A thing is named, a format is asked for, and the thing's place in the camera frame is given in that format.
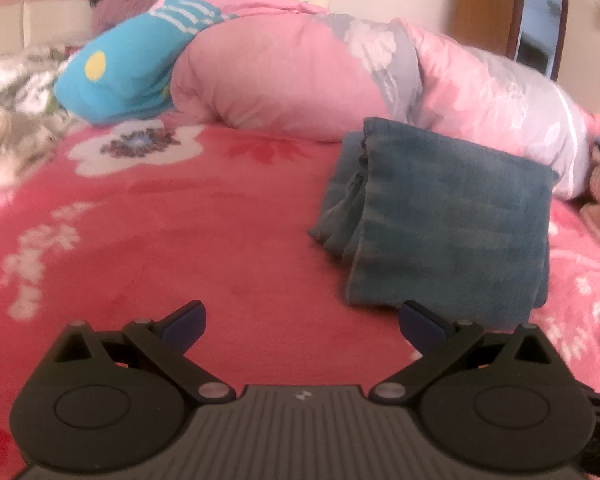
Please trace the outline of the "person in purple top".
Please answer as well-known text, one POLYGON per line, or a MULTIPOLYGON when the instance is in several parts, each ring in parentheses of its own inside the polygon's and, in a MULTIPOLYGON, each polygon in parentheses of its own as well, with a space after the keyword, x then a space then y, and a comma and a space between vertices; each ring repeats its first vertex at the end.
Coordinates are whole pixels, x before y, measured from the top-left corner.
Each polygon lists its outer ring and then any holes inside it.
POLYGON ((92 34, 97 37, 120 23, 148 11, 157 0, 88 0, 92 34))

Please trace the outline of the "blue denim jeans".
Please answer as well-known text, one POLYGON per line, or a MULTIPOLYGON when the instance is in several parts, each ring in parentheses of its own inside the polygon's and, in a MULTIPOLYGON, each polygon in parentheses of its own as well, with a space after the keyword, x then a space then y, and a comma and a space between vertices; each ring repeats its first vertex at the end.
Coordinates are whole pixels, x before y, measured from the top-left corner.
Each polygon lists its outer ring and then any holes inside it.
POLYGON ((413 300, 509 330, 544 306, 556 176, 533 160, 388 119, 348 134, 311 235, 351 306, 413 300))

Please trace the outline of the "brown wooden door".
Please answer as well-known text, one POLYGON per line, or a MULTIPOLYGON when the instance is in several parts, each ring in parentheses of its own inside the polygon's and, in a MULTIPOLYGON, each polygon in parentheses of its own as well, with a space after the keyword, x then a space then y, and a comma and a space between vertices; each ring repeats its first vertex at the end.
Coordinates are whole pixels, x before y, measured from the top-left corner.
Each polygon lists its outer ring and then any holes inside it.
POLYGON ((499 55, 507 51, 515 0, 456 0, 451 37, 499 55))

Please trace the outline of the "pink floral duvet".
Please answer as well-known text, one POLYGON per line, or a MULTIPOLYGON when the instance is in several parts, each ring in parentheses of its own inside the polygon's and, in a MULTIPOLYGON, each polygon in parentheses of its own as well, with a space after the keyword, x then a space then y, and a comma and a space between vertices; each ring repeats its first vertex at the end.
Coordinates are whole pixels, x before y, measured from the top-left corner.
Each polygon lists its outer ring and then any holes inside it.
POLYGON ((554 192, 585 190, 600 115, 537 70, 396 18, 296 0, 204 0, 222 22, 174 64, 170 95, 193 122, 338 142, 369 117, 532 159, 554 192))

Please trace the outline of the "white grey patterned blanket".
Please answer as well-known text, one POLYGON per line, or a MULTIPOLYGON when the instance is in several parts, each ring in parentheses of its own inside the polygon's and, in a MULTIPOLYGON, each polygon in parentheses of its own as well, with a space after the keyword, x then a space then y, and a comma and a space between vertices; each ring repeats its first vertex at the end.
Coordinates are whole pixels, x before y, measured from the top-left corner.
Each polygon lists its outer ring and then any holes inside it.
POLYGON ((0 56, 0 188, 11 188, 54 158, 79 118, 54 95, 71 60, 63 44, 0 56))

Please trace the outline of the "red floral bed blanket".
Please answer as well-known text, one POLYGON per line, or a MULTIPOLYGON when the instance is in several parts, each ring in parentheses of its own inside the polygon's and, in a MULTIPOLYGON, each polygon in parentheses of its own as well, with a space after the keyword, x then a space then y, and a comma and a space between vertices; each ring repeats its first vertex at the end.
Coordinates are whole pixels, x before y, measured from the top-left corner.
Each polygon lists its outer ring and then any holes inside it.
POLYGON ((348 268, 311 235, 342 143, 221 127, 85 129, 0 193, 0 479, 600 479, 600 245, 550 199, 542 330, 592 403, 584 451, 547 471, 493 471, 445 453, 407 406, 370 390, 422 356, 399 307, 351 306, 348 268), (18 393, 72 322, 160 321, 197 300, 186 358, 229 384, 146 462, 30 465, 9 428, 18 393))

